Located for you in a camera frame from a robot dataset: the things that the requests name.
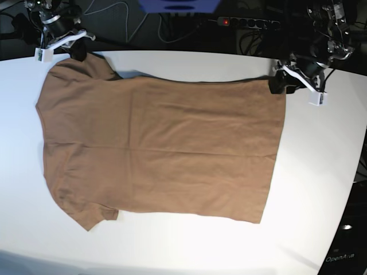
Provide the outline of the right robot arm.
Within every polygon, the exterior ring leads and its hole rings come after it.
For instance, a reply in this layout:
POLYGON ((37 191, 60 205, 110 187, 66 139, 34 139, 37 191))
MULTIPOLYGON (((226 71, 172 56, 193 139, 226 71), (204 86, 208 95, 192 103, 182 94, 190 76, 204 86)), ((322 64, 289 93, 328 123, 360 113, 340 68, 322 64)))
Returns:
POLYGON ((73 1, 25 1, 24 5, 31 23, 41 33, 40 45, 34 54, 37 61, 52 61, 57 49, 62 49, 74 60, 85 60, 87 50, 82 39, 87 31, 80 26, 80 6, 73 1))

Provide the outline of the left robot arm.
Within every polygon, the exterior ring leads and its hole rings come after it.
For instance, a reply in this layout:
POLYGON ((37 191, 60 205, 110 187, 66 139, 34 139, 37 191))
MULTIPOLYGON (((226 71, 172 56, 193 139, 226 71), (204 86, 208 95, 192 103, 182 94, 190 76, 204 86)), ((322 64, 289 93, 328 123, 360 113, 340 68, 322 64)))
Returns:
POLYGON ((343 1, 285 1, 286 54, 274 66, 268 85, 275 95, 307 88, 324 93, 325 70, 354 52, 343 1))

